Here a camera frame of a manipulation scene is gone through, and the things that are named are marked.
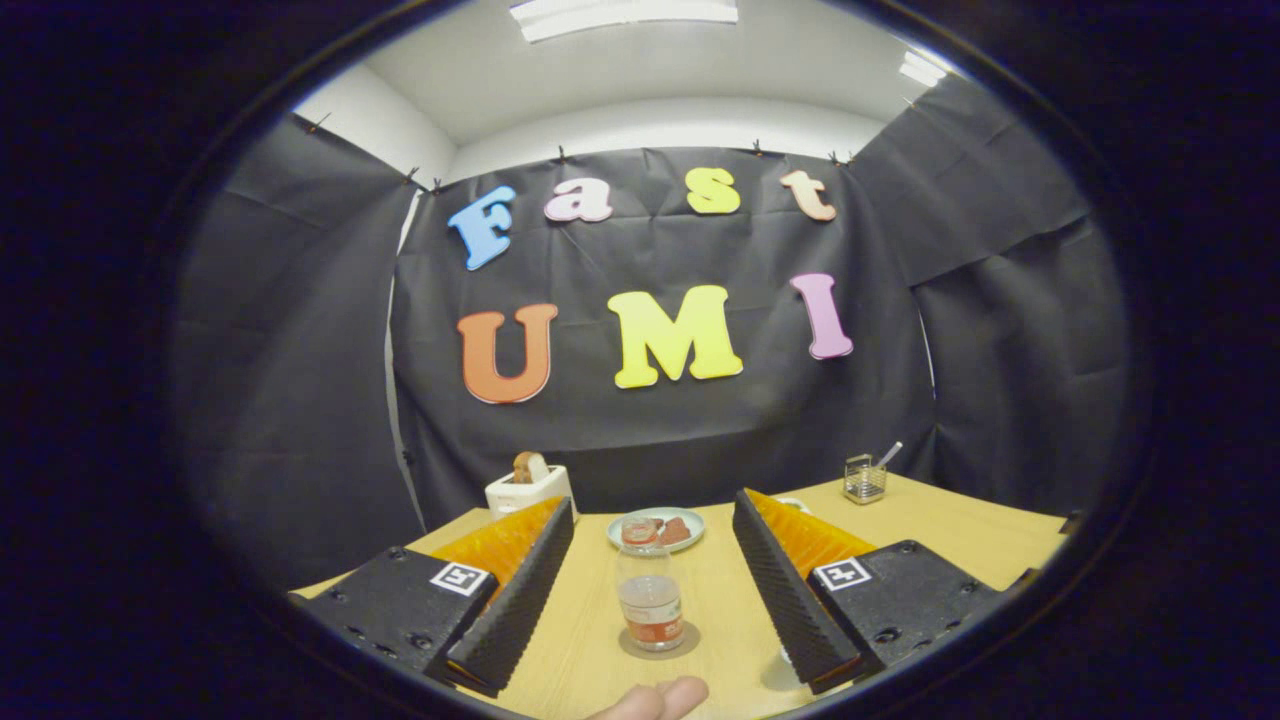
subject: white toaster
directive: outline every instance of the white toaster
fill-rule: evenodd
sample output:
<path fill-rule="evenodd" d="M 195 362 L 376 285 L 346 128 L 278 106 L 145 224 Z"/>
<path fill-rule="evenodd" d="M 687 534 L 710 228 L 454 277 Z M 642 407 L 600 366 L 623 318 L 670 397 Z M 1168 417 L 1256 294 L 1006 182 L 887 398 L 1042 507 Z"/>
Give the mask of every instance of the white toaster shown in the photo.
<path fill-rule="evenodd" d="M 516 477 L 515 473 L 489 483 L 484 488 L 484 496 L 489 501 L 493 519 L 499 520 L 549 497 L 567 497 L 573 511 L 573 521 L 577 523 L 577 503 L 573 502 L 573 488 L 568 484 L 568 470 L 563 465 L 550 465 L 548 470 L 544 478 L 531 483 L 511 482 Z"/>

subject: hand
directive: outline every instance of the hand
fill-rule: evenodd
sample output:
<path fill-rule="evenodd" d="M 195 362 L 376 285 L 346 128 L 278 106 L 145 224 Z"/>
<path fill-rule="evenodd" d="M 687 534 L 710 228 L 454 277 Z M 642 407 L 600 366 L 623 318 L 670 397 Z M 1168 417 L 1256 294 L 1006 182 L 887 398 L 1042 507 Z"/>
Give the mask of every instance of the hand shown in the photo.
<path fill-rule="evenodd" d="M 657 687 L 636 685 L 611 707 L 586 720 L 680 720 L 701 705 L 710 691 L 701 678 L 682 675 Z"/>

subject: ceiling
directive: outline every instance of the ceiling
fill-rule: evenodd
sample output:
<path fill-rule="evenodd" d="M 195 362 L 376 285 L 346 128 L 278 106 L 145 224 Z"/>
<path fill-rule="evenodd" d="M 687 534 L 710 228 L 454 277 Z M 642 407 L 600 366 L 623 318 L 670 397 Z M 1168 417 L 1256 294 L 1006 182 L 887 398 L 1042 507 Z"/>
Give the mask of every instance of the ceiling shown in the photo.
<path fill-rule="evenodd" d="M 540 118 L 659 97 L 756 97 L 888 122 L 924 90 L 905 42 L 820 0 L 739 0 L 736 26 L 640 23 L 530 45 L 512 0 L 474 0 L 366 64 L 456 145 Z"/>

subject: jar lid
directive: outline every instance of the jar lid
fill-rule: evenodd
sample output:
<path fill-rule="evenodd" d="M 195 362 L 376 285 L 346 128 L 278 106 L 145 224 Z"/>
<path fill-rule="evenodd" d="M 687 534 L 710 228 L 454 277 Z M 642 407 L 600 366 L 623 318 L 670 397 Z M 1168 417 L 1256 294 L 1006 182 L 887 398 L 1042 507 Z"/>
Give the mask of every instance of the jar lid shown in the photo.
<path fill-rule="evenodd" d="M 627 518 L 621 534 L 623 544 L 649 544 L 658 538 L 658 524 L 649 518 Z"/>

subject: white wall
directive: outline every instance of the white wall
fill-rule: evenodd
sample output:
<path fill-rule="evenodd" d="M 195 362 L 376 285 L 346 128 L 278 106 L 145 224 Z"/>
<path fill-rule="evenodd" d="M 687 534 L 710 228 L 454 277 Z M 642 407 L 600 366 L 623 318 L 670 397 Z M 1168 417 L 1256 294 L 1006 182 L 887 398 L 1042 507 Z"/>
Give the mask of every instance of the white wall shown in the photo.
<path fill-rule="evenodd" d="M 559 156 L 628 147 L 742 147 L 840 160 L 884 123 L 838 110 L 750 97 L 675 97 L 545 118 L 460 147 L 445 182 Z"/>
<path fill-rule="evenodd" d="M 444 177 L 457 146 L 421 110 L 366 65 L 355 65 L 314 92 L 294 113 L 319 122 L 402 173 L 430 186 Z"/>

